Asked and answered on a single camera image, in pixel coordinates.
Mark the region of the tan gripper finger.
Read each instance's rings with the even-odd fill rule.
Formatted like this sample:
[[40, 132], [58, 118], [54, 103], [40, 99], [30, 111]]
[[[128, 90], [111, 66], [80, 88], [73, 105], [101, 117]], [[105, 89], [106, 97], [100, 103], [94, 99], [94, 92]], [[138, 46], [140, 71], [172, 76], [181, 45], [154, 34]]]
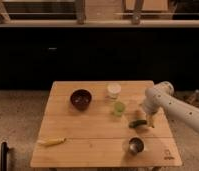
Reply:
[[147, 115], [146, 120], [147, 120], [147, 125], [149, 127], [152, 127], [152, 128], [155, 127], [155, 117], [153, 115]]

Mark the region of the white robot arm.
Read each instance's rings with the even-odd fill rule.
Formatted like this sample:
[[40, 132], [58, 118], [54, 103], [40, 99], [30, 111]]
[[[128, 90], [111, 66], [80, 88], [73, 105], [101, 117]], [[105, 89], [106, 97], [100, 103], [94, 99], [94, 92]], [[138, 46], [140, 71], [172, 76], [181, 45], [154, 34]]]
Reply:
[[148, 125], [150, 127], [154, 125], [154, 116], [162, 108], [166, 114], [178, 118], [199, 134], [199, 108], [176, 99], [173, 93], [174, 87], [167, 81], [145, 90], [142, 109], [146, 114]]

